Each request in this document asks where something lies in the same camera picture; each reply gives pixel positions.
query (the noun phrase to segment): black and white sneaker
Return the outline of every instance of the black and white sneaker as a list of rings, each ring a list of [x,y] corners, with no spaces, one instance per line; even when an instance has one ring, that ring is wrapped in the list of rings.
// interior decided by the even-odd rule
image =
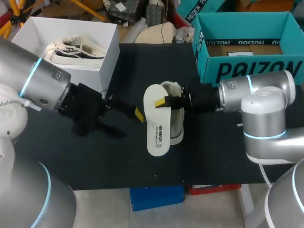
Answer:
[[[48,45],[44,59],[64,65],[100,67],[105,55],[106,50],[94,44],[89,38],[77,36],[61,42],[54,41],[54,44]]]

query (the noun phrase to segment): black cloth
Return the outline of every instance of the black cloth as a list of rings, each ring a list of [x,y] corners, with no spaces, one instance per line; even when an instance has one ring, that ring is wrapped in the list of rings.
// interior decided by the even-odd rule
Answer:
[[[143,94],[151,84],[198,81],[189,44],[120,45],[120,56],[108,90],[143,113]],[[304,126],[304,96],[286,111],[287,127]],[[16,153],[42,162],[74,190],[195,184],[262,183],[257,164],[245,154],[240,113],[215,112],[185,117],[183,142],[162,157],[146,148],[146,123],[137,123],[118,111],[103,122],[119,127],[127,139],[114,140],[100,132],[85,138],[72,134],[72,121],[56,112],[28,110],[28,124],[15,144]],[[291,165],[265,166],[270,181]]]

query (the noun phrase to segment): floor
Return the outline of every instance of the floor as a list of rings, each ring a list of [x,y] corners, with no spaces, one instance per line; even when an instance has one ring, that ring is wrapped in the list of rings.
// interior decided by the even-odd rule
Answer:
[[[253,201],[265,184],[250,185]],[[237,191],[187,195],[181,204],[132,211],[129,189],[75,191],[79,211],[74,228],[243,228]]]

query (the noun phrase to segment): sneaker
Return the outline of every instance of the sneaker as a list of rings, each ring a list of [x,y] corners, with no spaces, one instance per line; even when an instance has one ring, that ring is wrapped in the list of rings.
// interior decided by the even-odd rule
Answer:
[[[161,83],[170,96],[181,96],[182,89],[177,82]],[[184,137],[184,109],[171,110],[170,145],[179,144]]]
[[[105,55],[106,51],[89,38],[78,36],[62,42],[54,41],[54,44],[47,46],[44,59],[64,65],[101,67]]]

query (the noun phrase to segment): robotic arm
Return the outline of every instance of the robotic arm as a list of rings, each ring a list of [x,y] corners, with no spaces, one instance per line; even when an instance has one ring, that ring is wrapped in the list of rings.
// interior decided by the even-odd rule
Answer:
[[[222,80],[216,88],[200,84],[183,91],[182,97],[167,96],[155,107],[241,111],[246,153],[261,171],[262,164],[297,163],[269,189],[264,210],[271,228],[304,227],[304,127],[285,127],[285,109],[295,100],[292,75],[280,71],[243,76]]]
[[[143,115],[135,106],[113,97],[103,99],[99,92],[86,85],[71,83],[68,72],[5,39],[0,39],[0,58],[1,84],[34,104],[29,106],[58,110],[72,118],[73,131],[79,136],[100,130],[110,137],[124,138],[124,132],[100,121],[111,108],[143,122]]]
[[[285,128],[285,109],[295,100],[288,71],[221,80],[220,85],[184,88],[182,97],[167,96],[155,107],[184,107],[196,113],[242,112],[248,158],[259,164],[297,163],[304,157],[304,128]]]

